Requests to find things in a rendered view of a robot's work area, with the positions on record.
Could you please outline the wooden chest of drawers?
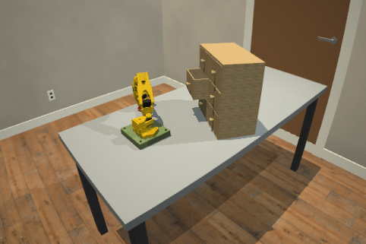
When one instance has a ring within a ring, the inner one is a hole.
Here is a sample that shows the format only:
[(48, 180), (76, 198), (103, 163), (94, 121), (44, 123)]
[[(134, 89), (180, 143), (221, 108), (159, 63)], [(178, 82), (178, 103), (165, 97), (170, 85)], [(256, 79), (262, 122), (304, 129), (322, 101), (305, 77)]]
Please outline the wooden chest of drawers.
[(217, 140), (255, 135), (266, 62), (236, 43), (201, 46), (222, 65)]

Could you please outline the wooden drawer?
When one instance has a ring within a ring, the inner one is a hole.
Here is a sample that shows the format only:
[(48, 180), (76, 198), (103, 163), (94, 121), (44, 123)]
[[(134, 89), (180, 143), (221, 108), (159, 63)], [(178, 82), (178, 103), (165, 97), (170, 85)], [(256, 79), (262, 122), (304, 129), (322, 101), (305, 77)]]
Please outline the wooden drawer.
[(208, 122), (216, 136), (218, 136), (219, 117), (213, 107), (210, 105), (210, 103), (208, 108)]
[(200, 107), (205, 119), (207, 119), (207, 104), (208, 104), (207, 99), (199, 100), (199, 107)]
[(220, 107), (220, 96), (221, 93), (216, 88), (216, 86), (213, 84), (213, 82), (210, 80), (210, 86), (209, 86), (209, 101), (213, 108), (215, 109), (216, 113), (219, 116), (219, 107)]
[[(214, 71), (212, 71), (214, 70)], [(222, 84), (222, 65), (214, 59), (214, 57), (210, 57), (210, 79), (213, 83), (220, 89)]]
[(200, 67), (209, 76), (210, 54), (202, 46), (200, 47)]
[(208, 99), (209, 78), (201, 68), (187, 69), (186, 87), (193, 100)]

